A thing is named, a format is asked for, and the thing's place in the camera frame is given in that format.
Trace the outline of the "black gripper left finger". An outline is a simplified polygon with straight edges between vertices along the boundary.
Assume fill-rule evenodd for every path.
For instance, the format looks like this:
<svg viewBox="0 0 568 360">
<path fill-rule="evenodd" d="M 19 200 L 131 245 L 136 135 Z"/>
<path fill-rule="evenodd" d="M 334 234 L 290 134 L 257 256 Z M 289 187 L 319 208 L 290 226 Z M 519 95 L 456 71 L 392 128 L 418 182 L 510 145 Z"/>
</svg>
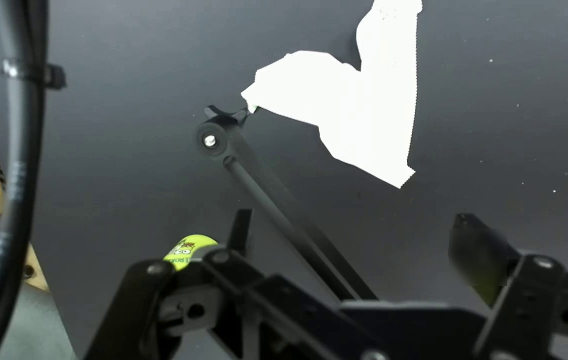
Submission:
<svg viewBox="0 0 568 360">
<path fill-rule="evenodd" d="M 253 209 L 243 208 L 236 211 L 236 217 L 232 221 L 231 237 L 229 237 L 229 247 L 245 253 L 246 244 L 248 244 L 248 234 L 251 234 L 251 221 L 253 221 Z"/>
</svg>

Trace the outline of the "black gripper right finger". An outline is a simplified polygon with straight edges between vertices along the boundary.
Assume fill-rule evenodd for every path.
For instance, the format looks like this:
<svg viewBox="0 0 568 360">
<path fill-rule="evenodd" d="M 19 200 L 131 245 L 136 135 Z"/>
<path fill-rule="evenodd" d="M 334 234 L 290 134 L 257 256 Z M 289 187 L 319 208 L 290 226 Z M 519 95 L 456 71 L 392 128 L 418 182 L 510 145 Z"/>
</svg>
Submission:
<svg viewBox="0 0 568 360">
<path fill-rule="evenodd" d="M 475 213 L 455 217 L 449 257 L 486 305 L 494 305 L 520 251 Z"/>
</svg>

